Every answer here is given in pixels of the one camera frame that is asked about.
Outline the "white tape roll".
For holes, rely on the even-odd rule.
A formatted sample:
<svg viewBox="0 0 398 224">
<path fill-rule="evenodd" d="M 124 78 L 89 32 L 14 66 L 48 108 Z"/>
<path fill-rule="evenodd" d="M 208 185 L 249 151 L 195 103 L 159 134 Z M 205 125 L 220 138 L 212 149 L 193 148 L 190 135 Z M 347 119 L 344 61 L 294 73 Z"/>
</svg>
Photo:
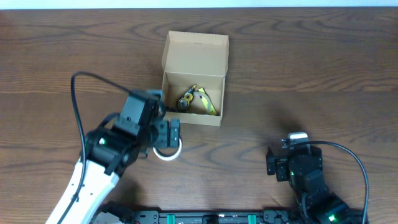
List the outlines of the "white tape roll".
<svg viewBox="0 0 398 224">
<path fill-rule="evenodd" d="M 175 160 L 176 158 L 179 157 L 179 155 L 182 152 L 182 139 L 178 139 L 178 149 L 175 151 L 173 154 L 164 154 L 163 152 L 160 152 L 156 147 L 153 147 L 152 150 L 154 154 L 162 161 L 172 161 Z"/>
</svg>

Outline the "black yellow correction tape dispenser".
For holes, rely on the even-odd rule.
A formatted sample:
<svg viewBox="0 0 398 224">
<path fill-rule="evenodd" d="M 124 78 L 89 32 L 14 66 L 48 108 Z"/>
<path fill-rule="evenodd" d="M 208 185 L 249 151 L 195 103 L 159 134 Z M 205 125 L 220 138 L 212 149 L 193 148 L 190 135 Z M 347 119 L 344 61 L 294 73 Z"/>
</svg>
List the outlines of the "black yellow correction tape dispenser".
<svg viewBox="0 0 398 224">
<path fill-rule="evenodd" d="M 177 101 L 177 109 L 180 111 L 186 111 L 190 107 L 193 101 L 193 94 L 197 88 L 197 84 L 192 85 Z"/>
</svg>

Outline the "yellow highlighter marker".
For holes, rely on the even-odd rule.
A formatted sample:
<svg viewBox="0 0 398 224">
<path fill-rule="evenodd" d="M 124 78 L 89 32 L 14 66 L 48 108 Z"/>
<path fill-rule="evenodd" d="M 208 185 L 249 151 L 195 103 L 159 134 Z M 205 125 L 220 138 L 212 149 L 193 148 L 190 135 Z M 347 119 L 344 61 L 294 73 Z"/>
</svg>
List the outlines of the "yellow highlighter marker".
<svg viewBox="0 0 398 224">
<path fill-rule="evenodd" d="M 197 91 L 197 95 L 200 97 L 201 102 L 203 103 L 205 107 L 205 113 L 208 115 L 214 115 L 216 116 L 218 113 L 215 110 L 215 107 L 213 103 L 210 100 L 210 97 L 206 94 L 206 91 L 204 88 L 200 88 Z"/>
</svg>

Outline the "brown cardboard box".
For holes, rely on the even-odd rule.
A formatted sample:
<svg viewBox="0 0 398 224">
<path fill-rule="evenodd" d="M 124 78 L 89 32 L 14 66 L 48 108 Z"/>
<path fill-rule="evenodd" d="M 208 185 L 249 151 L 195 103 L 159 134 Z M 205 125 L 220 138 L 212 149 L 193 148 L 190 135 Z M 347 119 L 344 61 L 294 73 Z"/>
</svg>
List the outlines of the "brown cardboard box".
<svg viewBox="0 0 398 224">
<path fill-rule="evenodd" d="M 224 89 L 228 71 L 229 37 L 219 34 L 201 34 L 170 31 L 167 34 L 162 68 L 162 91 L 165 105 L 177 112 L 166 112 L 167 119 L 181 123 L 220 126 L 223 118 Z M 177 109 L 178 99 L 194 84 L 196 92 L 204 88 L 217 115 L 205 113 L 198 95 L 186 111 Z"/>
</svg>

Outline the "black pen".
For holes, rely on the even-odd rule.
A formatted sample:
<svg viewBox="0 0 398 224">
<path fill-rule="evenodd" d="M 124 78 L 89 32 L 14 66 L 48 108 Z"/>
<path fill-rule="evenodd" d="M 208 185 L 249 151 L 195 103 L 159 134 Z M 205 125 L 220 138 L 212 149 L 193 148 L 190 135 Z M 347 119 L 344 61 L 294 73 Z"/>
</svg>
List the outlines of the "black pen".
<svg viewBox="0 0 398 224">
<path fill-rule="evenodd" d="M 170 107 L 166 107 L 166 110 L 169 112 L 177 112 L 177 110 L 175 108 L 170 108 Z"/>
</svg>

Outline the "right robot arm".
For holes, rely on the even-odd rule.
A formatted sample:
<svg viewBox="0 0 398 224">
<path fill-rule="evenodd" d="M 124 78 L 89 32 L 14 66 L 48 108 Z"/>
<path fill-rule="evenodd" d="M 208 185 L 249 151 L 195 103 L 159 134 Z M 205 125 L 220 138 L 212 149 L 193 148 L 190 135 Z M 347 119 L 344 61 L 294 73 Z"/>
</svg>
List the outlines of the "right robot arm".
<svg viewBox="0 0 398 224">
<path fill-rule="evenodd" d="M 269 149 L 267 174 L 287 181 L 297 208 L 288 214 L 290 223 L 357 223 L 349 206 L 329 191 L 323 173 L 322 150 L 309 144 L 295 146 L 284 156 Z"/>
</svg>

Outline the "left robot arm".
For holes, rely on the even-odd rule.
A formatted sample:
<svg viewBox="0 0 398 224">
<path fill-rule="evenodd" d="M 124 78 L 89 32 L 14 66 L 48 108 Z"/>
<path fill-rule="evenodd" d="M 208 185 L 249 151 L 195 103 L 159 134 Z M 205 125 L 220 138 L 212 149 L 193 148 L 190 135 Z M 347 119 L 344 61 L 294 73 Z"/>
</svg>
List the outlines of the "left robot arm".
<svg viewBox="0 0 398 224">
<path fill-rule="evenodd" d="M 180 121 L 164 118 L 160 90 L 131 91 L 120 113 L 111 113 L 83 137 L 80 158 L 48 223 L 89 223 L 128 166 L 145 159 L 149 149 L 182 150 Z"/>
</svg>

